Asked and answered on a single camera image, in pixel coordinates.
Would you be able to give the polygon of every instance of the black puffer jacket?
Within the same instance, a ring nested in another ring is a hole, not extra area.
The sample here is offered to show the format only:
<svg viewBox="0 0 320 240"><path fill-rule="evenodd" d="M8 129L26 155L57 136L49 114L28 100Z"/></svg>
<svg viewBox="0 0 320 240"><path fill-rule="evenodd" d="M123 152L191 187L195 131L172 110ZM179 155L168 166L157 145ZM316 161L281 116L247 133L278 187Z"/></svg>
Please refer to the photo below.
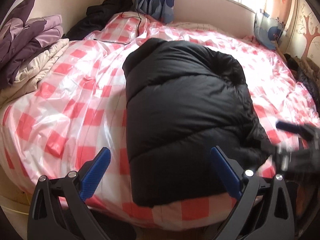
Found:
<svg viewBox="0 0 320 240"><path fill-rule="evenodd" d="M114 14L129 11L132 4L132 0L105 0L101 5L90 6L87 8L87 16L73 26L63 38L70 41L83 40L89 33L101 31Z"/></svg>
<svg viewBox="0 0 320 240"><path fill-rule="evenodd" d="M154 206L225 192L209 159L219 145L243 168L268 140L241 65L187 41L152 38L123 65L133 201Z"/></svg>

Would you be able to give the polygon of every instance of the metal screw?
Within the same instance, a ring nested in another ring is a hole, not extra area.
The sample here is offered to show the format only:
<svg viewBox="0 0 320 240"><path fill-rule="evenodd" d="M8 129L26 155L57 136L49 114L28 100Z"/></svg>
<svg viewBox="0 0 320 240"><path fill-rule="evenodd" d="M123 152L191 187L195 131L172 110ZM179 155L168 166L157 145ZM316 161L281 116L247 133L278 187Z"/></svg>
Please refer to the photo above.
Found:
<svg viewBox="0 0 320 240"><path fill-rule="evenodd" d="M252 170L245 170L244 174L247 175L248 177L252 177L254 175L254 172Z"/></svg>
<svg viewBox="0 0 320 240"><path fill-rule="evenodd" d="M281 154L282 153L282 148L280 146L277 146L277 153Z"/></svg>
<svg viewBox="0 0 320 240"><path fill-rule="evenodd" d="M45 181L46 180L46 176L45 175L42 175L40 178L39 178L39 181L41 181L41 182L43 182L43 181Z"/></svg>
<svg viewBox="0 0 320 240"><path fill-rule="evenodd" d="M277 175L276 175L276 179L277 179L277 180L282 180L282 179L283 179L283 177L282 177L282 175L277 174Z"/></svg>
<svg viewBox="0 0 320 240"><path fill-rule="evenodd" d="M68 173L68 177L69 177L69 178L74 178L75 176L77 176L77 172L76 172L76 171L70 171L70 172Z"/></svg>

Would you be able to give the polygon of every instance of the mattress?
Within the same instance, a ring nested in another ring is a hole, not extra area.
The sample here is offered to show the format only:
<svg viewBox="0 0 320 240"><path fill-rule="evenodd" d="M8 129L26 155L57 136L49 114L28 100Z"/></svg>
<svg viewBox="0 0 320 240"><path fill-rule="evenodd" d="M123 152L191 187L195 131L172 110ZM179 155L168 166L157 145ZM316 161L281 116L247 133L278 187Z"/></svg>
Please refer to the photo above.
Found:
<svg viewBox="0 0 320 240"><path fill-rule="evenodd" d="M254 108L271 142L291 149L298 147L297 136L277 130L276 122L309 122L320 127L314 102L273 51L217 31L141 18L139 25L136 13L114 15L102 31L71 42L37 91L1 109L0 164L18 187L32 193L41 175L64 177L108 147L111 163L94 196L87 200L89 207L137 226L166 230L223 221L236 203L227 193L152 209L133 203L125 138L122 64L126 57L151 37L196 42L233 55L243 66ZM257 173L272 177L271 161Z"/></svg>

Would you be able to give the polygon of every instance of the wooden floor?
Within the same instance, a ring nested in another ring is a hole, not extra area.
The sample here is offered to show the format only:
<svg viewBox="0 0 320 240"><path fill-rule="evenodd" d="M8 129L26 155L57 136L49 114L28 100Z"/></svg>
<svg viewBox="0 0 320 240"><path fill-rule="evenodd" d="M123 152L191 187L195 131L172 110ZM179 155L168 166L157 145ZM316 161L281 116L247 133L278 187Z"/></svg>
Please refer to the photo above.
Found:
<svg viewBox="0 0 320 240"><path fill-rule="evenodd" d="M203 229L192 229L183 232L163 231L160 229L141 229L137 240L202 240Z"/></svg>
<svg viewBox="0 0 320 240"><path fill-rule="evenodd" d="M0 166L0 196L13 200L17 203L30 205L32 196L22 192L5 174L3 168Z"/></svg>

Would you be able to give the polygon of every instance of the black cable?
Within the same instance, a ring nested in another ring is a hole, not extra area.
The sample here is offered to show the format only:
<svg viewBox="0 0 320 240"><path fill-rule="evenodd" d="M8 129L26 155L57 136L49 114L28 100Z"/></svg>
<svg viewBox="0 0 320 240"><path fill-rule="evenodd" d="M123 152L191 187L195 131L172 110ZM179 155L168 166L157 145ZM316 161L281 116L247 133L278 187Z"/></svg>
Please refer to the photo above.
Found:
<svg viewBox="0 0 320 240"><path fill-rule="evenodd" d="M141 24L141 22L142 22L142 19L141 19L141 17L140 17L140 14L139 14L138 10L137 10L135 7L134 7L134 9L135 9L135 11L138 13L138 17L137 17L137 16L123 17L122 15L123 15L124 12L121 13L120 17L121 17L122 19L139 18L139 19L140 19L140 22L139 22L139 24L138 24L137 32L138 32L138 36L140 36L139 27L140 27L140 24Z"/></svg>
<svg viewBox="0 0 320 240"><path fill-rule="evenodd" d="M138 13L138 17L137 17L137 16L123 17L122 15L123 15L124 12L121 13L120 17L121 17L122 19L139 18L139 19L140 19L140 22L139 22L139 24L138 24L137 32L138 32L138 36L140 36L139 27L140 27L140 24L141 24L141 22L142 22L142 19L141 19L141 17L140 17L140 14L139 14L138 10L137 10L136 8L135 8L135 10L136 10L136 12ZM121 43L121 42L114 42L114 41L102 41L102 42L109 42L109 43L122 44L122 45L128 45L128 44L131 43L131 42L129 42L129 43Z"/></svg>

